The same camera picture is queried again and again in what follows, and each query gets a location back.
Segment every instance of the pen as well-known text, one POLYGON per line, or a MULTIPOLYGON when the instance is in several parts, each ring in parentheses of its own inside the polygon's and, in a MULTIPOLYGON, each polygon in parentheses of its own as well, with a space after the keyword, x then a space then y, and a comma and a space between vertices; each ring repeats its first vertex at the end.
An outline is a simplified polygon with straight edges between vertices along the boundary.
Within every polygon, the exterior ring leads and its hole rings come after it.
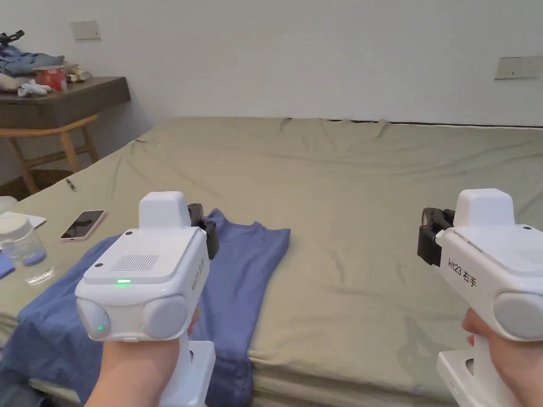
POLYGON ((72 181, 70 181, 68 178, 66 178, 66 182, 68 183, 68 185, 70 186, 72 191, 77 192, 77 188, 75 187, 74 184, 72 184, 72 181))

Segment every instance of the wrinkled bed sheet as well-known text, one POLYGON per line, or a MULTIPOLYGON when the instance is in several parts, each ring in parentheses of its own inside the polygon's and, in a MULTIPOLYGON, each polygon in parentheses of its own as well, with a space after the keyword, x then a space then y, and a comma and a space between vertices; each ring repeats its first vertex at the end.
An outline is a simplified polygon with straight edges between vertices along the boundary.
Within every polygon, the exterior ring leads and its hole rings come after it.
MULTIPOLYGON (((536 130, 357 124, 320 119, 180 118, 16 208, 61 270, 137 224, 153 190, 221 208, 235 223, 289 227, 250 356, 254 405, 441 406, 440 351, 467 347, 467 305, 416 256, 421 211, 467 188, 513 196, 517 222, 543 227, 543 134, 536 130), (110 216, 86 242, 58 236, 85 209, 110 216)), ((0 283, 9 320, 43 288, 0 283)), ((2 324, 9 331, 9 326, 2 324)))

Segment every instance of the smartphone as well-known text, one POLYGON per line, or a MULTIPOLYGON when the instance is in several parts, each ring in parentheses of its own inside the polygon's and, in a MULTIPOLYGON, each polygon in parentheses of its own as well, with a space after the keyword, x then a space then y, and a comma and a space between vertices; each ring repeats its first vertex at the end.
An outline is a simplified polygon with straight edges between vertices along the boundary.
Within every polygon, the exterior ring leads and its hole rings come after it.
POLYGON ((94 229, 105 218, 105 211, 84 211, 72 223, 72 225, 62 234, 61 241, 81 241, 88 239, 94 229))

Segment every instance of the wooden chair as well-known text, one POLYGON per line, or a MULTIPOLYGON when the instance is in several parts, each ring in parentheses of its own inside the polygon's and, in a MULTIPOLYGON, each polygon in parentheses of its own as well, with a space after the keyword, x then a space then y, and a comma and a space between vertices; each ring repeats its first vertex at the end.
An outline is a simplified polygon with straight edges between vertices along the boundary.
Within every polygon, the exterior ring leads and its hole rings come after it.
POLYGON ((87 128, 87 125, 94 122, 97 118, 98 115, 93 115, 85 119, 78 120, 77 122, 67 124, 58 129, 0 129, 0 137, 7 138, 15 156, 17 157, 17 160, 19 161, 19 164, 21 165, 24 183, 31 194, 38 192, 38 188, 34 182, 32 173, 30 172, 30 170, 34 167, 67 158, 72 171, 76 173, 81 170, 81 165, 77 160, 77 155, 85 152, 91 156, 92 162, 98 161, 98 153, 96 152, 96 148, 92 143, 92 138, 87 128), (85 138, 85 145, 74 148, 69 132, 76 129, 82 130, 83 137, 85 138), (60 141, 62 142, 64 151, 32 158, 31 160, 26 160, 24 158, 21 148, 17 142, 18 138, 41 137, 56 134, 60 136, 60 141))

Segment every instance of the glass jar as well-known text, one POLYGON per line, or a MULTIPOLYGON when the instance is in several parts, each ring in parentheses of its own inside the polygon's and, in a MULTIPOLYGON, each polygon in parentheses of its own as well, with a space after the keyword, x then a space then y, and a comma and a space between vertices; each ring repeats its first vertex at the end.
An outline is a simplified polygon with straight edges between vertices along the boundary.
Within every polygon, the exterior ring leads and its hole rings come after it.
POLYGON ((53 276, 55 266, 26 215, 0 219, 0 246, 26 283, 39 284, 53 276))

